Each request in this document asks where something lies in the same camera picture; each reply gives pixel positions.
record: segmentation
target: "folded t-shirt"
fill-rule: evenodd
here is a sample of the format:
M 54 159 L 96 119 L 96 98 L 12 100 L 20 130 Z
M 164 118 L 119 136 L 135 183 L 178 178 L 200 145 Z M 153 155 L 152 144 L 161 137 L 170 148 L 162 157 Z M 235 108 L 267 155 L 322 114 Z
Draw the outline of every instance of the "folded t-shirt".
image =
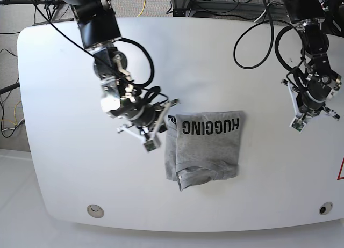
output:
M 176 115 L 169 120 L 167 179 L 177 180 L 182 191 L 192 185 L 235 177 L 243 120 L 242 111 Z

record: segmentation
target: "floor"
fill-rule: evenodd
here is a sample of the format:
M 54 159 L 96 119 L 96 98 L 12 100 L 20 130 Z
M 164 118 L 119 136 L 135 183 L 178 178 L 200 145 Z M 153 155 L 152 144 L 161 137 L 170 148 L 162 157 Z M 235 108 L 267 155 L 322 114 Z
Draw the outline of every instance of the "floor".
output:
M 112 0 L 112 5 L 116 11 L 118 17 L 135 17 L 142 9 L 144 0 Z M 261 0 L 252 0 L 253 3 L 261 3 Z M 170 8 L 170 0 L 147 0 L 147 4 L 142 16 L 171 16 L 166 14 L 166 11 Z M 34 20 L 34 7 L 33 5 L 8 5 L 0 6 L 0 32 L 12 33 L 20 32 L 22 29 L 29 27 L 36 23 L 44 21 L 43 17 L 37 13 Z M 249 13 L 240 13 L 242 16 L 249 16 Z M 65 5 L 62 7 L 55 16 L 55 19 L 72 18 L 72 12 Z M 216 17 L 210 16 L 206 13 L 197 13 L 198 17 L 213 17 L 221 19 L 236 19 L 233 17 Z M 18 34 L 0 34 L 0 49 L 6 48 L 13 53 L 17 53 L 17 37 Z M 0 53 L 0 88 L 13 84 L 18 79 L 18 66 L 17 58 L 11 56 L 6 52 Z M 5 119 L 13 121 L 13 110 L 15 105 L 20 101 L 20 89 L 13 90 L 9 98 L 4 104 Z M 21 103 L 18 104 L 16 109 L 16 115 L 18 121 L 23 118 L 23 110 Z M 11 127 L 11 123 L 5 122 L 5 127 Z M 13 137 L 4 138 L 0 135 L 0 148 L 29 151 L 30 147 L 27 140 L 25 125 L 21 126 L 18 131 L 15 132 Z
M 60 221 L 45 209 L 30 153 L 0 149 L 1 248 L 340 248 L 344 242 L 343 223 L 336 220 L 257 231 L 178 233 Z

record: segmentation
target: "yellow cable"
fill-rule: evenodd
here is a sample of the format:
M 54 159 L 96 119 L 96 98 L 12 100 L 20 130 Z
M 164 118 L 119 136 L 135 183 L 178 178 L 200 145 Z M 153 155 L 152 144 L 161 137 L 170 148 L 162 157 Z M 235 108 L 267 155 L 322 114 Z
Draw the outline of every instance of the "yellow cable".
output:
M 145 7 L 146 7 L 146 0 L 144 1 L 144 7 L 142 8 L 141 12 L 139 13 L 137 17 L 139 17 L 144 12 Z
M 14 124 L 15 126 L 17 125 L 16 123 L 13 123 L 13 122 L 12 122 L 12 121 L 10 121 L 10 120 L 2 119 L 1 121 L 3 121 L 3 122 L 9 122 L 9 123 L 12 123 L 12 124 Z
M 18 102 L 17 104 L 16 104 L 16 106 L 15 106 L 15 110 L 14 110 L 14 112 L 13 112 L 13 114 L 15 115 L 15 122 L 16 122 L 16 125 L 18 124 L 18 122 L 17 122 L 17 118 L 16 118 L 16 109 L 17 109 L 17 106 L 18 106 L 18 104 L 19 103 L 21 103 L 21 101 L 20 102 Z

